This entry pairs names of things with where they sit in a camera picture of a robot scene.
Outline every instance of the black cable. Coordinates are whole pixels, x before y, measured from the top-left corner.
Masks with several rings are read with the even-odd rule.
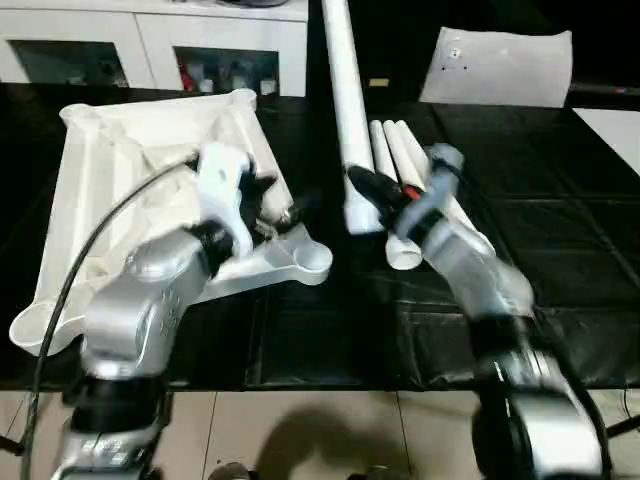
[[[20,479],[21,480],[30,480],[31,479],[31,457],[33,454],[33,441],[36,433],[36,425],[38,421],[38,400],[40,397],[40,384],[42,382],[42,371],[44,369],[44,363],[47,358],[47,353],[49,352],[49,347],[51,345],[51,341],[53,340],[53,334],[56,329],[56,325],[58,324],[58,320],[60,319],[60,315],[62,313],[62,309],[64,308],[64,304],[69,295],[69,291],[73,286],[73,281],[84,262],[84,259],[89,254],[91,247],[96,242],[98,237],[102,234],[102,232],[109,226],[111,221],[122,211],[124,210],[132,200],[134,200],[138,195],[140,195],[144,190],[149,188],[151,185],[156,183],[161,178],[166,175],[178,170],[181,167],[189,164],[194,161],[189,158],[180,163],[176,163],[174,165],[170,165],[158,172],[156,172],[153,176],[149,177],[147,180],[138,185],[131,193],[129,193],[125,198],[120,200],[100,221],[95,230],[91,233],[85,244],[80,249],[80,252],[76,256],[76,259],[67,274],[67,277],[64,280],[62,288],[60,289],[60,294],[58,295],[58,300],[56,301],[56,305],[53,309],[53,313],[51,314],[51,319],[49,320],[49,324],[47,325],[47,330],[45,331],[44,337],[42,339],[42,345],[40,347],[40,352],[38,354],[38,362],[36,363],[35,372],[33,374],[33,385],[31,388],[31,398],[29,400],[29,410],[27,413],[27,425],[24,430],[24,435],[22,437],[22,444],[24,446],[24,453],[22,457],[22,463],[20,465]]]
[[[629,392],[628,388],[625,388],[622,392],[622,408],[624,409],[624,413],[627,415],[627,418],[631,420],[633,415],[631,415],[631,411],[629,410],[629,404],[627,403],[627,393]],[[640,433],[640,428],[636,428],[636,432]]]

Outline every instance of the tiled floor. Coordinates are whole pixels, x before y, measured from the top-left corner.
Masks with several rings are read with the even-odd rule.
[[[618,392],[593,395],[608,423],[624,418]],[[0,433],[14,439],[24,428],[23,397],[0,393]],[[49,478],[69,416],[58,395],[43,403],[35,480]],[[374,465],[420,480],[480,478],[470,438],[475,405],[468,392],[180,393],[155,463],[167,480],[206,480],[230,461],[263,480],[345,480]],[[613,440],[611,450],[619,474],[640,478],[640,434]],[[17,479],[18,466],[0,453],[0,479]]]

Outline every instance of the white pvc pipe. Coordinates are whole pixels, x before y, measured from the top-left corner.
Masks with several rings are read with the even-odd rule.
[[[373,170],[347,0],[322,0],[322,7],[342,164]],[[346,176],[345,189],[344,214],[349,233],[357,235],[382,230],[378,210],[356,191]]]
[[[418,175],[420,175],[420,178],[425,185],[429,185],[431,165],[427,153],[424,151],[420,143],[418,143],[416,137],[413,136],[407,122],[400,120],[396,123],[396,127],[400,132],[400,137],[404,142],[404,146],[407,149],[407,153],[409,154],[413,165],[416,167],[416,170],[418,170]]]
[[[384,136],[382,122],[380,122],[380,120],[373,120],[369,126],[371,129],[371,143],[373,144],[376,171],[385,174],[391,180],[397,182],[398,176],[396,175],[396,169],[393,167],[393,160],[391,159],[391,153],[389,153],[387,139]]]
[[[379,120],[374,120],[371,122],[370,128],[376,171],[397,182],[396,170],[393,168],[393,160],[391,160],[382,123]],[[387,256],[387,263],[395,270],[412,270],[422,262],[420,247],[411,240],[400,240],[393,233],[389,233],[384,251]]]
[[[387,120],[383,124],[384,133],[387,136],[387,142],[389,142],[389,148],[393,154],[393,161],[396,164],[398,173],[402,183],[413,185],[421,190],[425,190],[425,184],[418,174],[409,152],[400,136],[400,130],[397,125],[391,120]]]

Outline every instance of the black table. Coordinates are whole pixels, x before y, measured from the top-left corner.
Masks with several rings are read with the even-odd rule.
[[[27,388],[34,358],[6,334],[31,301],[65,128],[59,110],[180,92],[0,85],[0,388]],[[423,144],[466,155],[460,201],[499,255],[531,280],[545,328],[590,387],[640,386],[640,178],[573,112],[539,108],[369,105],[404,119]],[[258,117],[294,197],[325,192],[308,222],[334,253],[318,287],[286,283],[193,306],[170,365],[185,390],[468,388],[465,320],[426,265],[391,270],[384,235],[343,226],[331,105],[263,101]],[[78,374],[78,342],[50,358],[47,389]]]

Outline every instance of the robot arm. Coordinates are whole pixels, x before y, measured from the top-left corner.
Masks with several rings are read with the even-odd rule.
[[[442,213],[455,196],[462,155],[444,144],[430,153],[439,168],[426,193],[360,167],[348,175],[387,228],[421,246],[469,320],[480,365],[473,423],[480,471],[492,480],[608,478],[601,420],[535,327],[531,285],[478,232]]]
[[[256,178],[246,154],[203,147],[205,221],[139,246],[88,308],[80,353],[87,376],[53,480],[153,478],[151,459],[170,411],[163,374],[180,320],[225,260],[251,251],[248,227],[272,183]]]

